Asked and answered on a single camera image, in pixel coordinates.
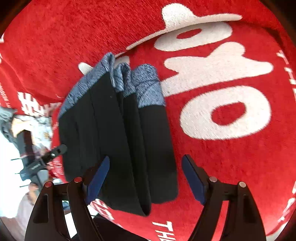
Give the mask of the operator left hand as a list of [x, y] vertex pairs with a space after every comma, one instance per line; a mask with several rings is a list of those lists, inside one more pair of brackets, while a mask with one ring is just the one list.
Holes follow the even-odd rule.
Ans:
[[[45, 184], [48, 181], [53, 181], [53, 177], [52, 177], [52, 166], [47, 164], [46, 165], [47, 170], [42, 170], [41, 171], [41, 183]], [[37, 199], [38, 195], [40, 193], [40, 187], [34, 183], [31, 182], [29, 184], [29, 196], [31, 199]]]

